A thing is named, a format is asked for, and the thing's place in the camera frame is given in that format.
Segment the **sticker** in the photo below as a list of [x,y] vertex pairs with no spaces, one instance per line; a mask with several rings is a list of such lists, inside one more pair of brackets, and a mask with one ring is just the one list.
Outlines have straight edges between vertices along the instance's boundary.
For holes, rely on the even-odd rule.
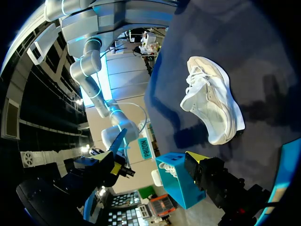
[[141,155],[144,159],[151,158],[151,150],[149,147],[149,143],[147,142],[147,138],[140,138],[138,139],[138,144],[140,147]]
[[172,155],[172,154],[168,154],[164,157],[167,159],[171,159],[173,161],[177,161],[178,159],[183,158],[183,156],[181,156],[181,155]]

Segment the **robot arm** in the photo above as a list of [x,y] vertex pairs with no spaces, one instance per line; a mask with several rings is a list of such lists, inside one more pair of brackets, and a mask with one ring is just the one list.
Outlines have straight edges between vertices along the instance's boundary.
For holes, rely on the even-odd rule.
[[92,74],[101,70],[101,45],[101,41],[97,38],[87,40],[83,56],[71,65],[70,74],[90,97],[100,116],[102,118],[110,117],[113,126],[102,131],[103,144],[109,149],[122,129],[127,129],[127,134],[123,139],[123,146],[136,140],[139,137],[139,132],[135,123],[124,115],[115,100],[108,102],[104,100],[101,89],[91,77]]

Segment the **shoelace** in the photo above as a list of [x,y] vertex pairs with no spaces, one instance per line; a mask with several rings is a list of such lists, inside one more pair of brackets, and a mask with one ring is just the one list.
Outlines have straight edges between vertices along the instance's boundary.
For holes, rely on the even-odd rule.
[[166,173],[170,173],[171,175],[173,175],[173,177],[178,178],[177,176],[177,172],[175,171],[175,168],[173,166],[170,166],[168,164],[165,164],[164,162],[159,164],[159,168],[160,169],[165,169]]
[[203,80],[204,82],[206,82],[206,84],[208,86],[210,86],[210,82],[208,81],[208,77],[212,76],[210,74],[206,74],[202,68],[200,68],[199,66],[193,66],[191,68],[191,72],[188,75],[186,81],[189,84],[189,87],[186,88],[186,94],[189,93],[191,87],[194,86],[194,84],[198,81],[198,80]]

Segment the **white sneaker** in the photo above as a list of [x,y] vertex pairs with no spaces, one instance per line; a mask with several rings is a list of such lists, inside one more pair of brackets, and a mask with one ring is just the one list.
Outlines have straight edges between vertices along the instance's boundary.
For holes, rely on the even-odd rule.
[[245,129],[239,106],[231,95],[228,75],[219,65],[200,56],[190,57],[187,67],[189,87],[181,108],[204,122],[211,144],[227,143],[236,131]]

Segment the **floor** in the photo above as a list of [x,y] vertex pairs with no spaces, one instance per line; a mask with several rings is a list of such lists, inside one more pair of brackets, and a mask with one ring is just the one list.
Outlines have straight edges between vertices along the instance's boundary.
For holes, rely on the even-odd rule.
[[[163,187],[153,187],[158,196],[166,194]],[[172,226],[217,226],[223,215],[223,210],[218,209],[207,197],[188,210],[178,207],[170,214],[169,220]]]

